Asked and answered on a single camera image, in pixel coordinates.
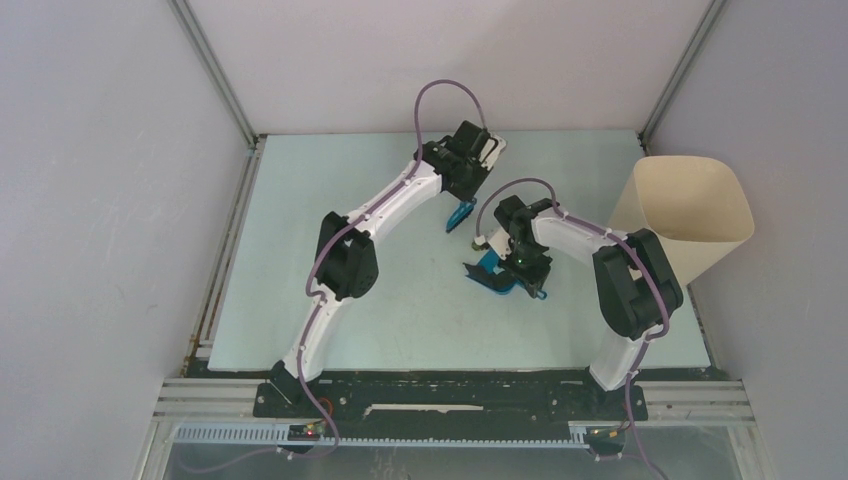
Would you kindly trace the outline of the blue dustpan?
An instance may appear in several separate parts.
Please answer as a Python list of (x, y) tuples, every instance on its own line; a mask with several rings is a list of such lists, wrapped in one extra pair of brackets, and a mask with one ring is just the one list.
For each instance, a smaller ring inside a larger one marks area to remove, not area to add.
[(532, 299), (547, 298), (544, 284), (552, 266), (552, 258), (548, 255), (513, 252), (500, 258), (494, 250), (489, 250), (477, 263), (464, 263), (463, 266), (468, 279), (496, 294), (506, 295), (521, 288)]

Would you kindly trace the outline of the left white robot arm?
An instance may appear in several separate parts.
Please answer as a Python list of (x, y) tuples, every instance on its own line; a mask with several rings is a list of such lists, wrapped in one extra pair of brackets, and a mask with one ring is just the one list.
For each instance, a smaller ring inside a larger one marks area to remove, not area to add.
[(414, 210), (448, 193), (469, 203), (494, 169), (507, 142), (485, 127), (464, 121), (452, 135), (420, 143), (400, 175), (360, 207), (322, 220), (314, 264), (305, 286), (311, 309), (294, 344), (271, 370), (277, 402), (292, 416), (316, 403), (309, 384), (323, 372), (336, 323), (379, 275), (376, 249)]

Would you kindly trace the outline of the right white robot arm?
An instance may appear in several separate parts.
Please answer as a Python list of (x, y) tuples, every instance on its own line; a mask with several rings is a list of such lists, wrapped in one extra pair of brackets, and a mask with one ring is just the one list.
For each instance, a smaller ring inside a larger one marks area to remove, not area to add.
[(532, 204), (513, 195), (494, 210), (498, 230), (489, 245), (498, 266), (538, 296), (551, 272), (550, 250), (592, 268), (600, 312), (607, 324), (588, 370), (594, 383), (581, 392), (585, 411), (606, 418), (622, 403), (619, 390), (635, 375), (646, 345), (667, 331), (683, 301), (682, 287), (658, 237), (624, 233), (569, 215), (548, 198)]

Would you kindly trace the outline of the blue hand brush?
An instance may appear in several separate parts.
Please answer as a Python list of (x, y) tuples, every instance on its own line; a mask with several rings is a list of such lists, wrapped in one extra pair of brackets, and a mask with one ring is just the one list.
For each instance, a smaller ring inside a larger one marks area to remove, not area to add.
[(445, 232), (451, 233), (461, 223), (463, 223), (474, 211), (477, 204), (477, 199), (472, 198), (468, 201), (461, 201), (453, 213), (449, 216), (445, 225)]

